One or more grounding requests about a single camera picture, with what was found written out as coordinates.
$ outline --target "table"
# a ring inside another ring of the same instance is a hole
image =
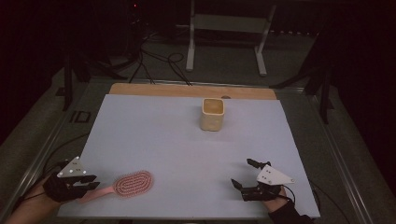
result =
[[[270,161],[293,177],[297,210],[318,208],[272,90],[235,87],[115,84],[103,101],[81,155],[99,188],[119,175],[148,170],[152,189],[131,199],[107,195],[61,207],[60,217],[133,219],[263,219],[259,202],[243,202],[231,178],[256,186],[260,170],[247,158]],[[204,132],[198,120],[203,97],[225,101],[220,132]]]

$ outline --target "metal stand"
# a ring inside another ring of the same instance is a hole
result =
[[[266,19],[195,14],[195,1],[191,0],[190,44],[189,52],[187,54],[186,70],[192,71],[194,67],[195,29],[259,33],[262,34],[262,41],[259,46],[255,47],[254,52],[256,54],[257,65],[259,67],[259,74],[260,76],[265,77],[267,75],[267,71],[262,57],[262,49],[268,36],[271,27],[271,20],[274,17],[275,10],[276,6],[271,6],[270,13]]]

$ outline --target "robotic hand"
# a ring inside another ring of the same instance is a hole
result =
[[[100,182],[92,182],[96,175],[85,175],[79,157],[75,157],[58,174],[52,173],[43,188],[55,202],[67,202],[82,198],[87,190],[96,189]]]
[[[282,174],[271,167],[271,163],[257,162],[247,159],[247,163],[262,171],[257,176],[259,185],[253,188],[243,188],[236,180],[231,179],[233,187],[241,191],[242,198],[247,201],[271,201],[279,197],[280,187],[284,184],[294,183],[294,179]]]

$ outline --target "dark background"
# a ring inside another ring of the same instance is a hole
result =
[[[206,13],[262,15],[244,9],[256,1],[197,2],[197,10]],[[136,40],[142,25],[172,36],[176,24],[189,24],[190,13],[190,1],[185,0],[22,0],[0,4],[0,143],[63,67],[65,43],[73,43],[94,60],[108,62],[108,55],[134,50],[134,42],[129,49],[121,42]],[[393,1],[365,0],[352,5],[283,1],[271,28],[275,34],[320,32],[304,66],[332,65],[332,84],[394,193],[395,15]],[[110,27],[111,32],[101,32],[100,26]]]

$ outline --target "pink hairbrush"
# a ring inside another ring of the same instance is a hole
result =
[[[139,171],[119,177],[112,186],[104,189],[94,189],[80,199],[79,203],[86,203],[90,200],[102,197],[109,193],[116,193],[125,198],[134,197],[146,193],[152,186],[152,176],[148,171]]]

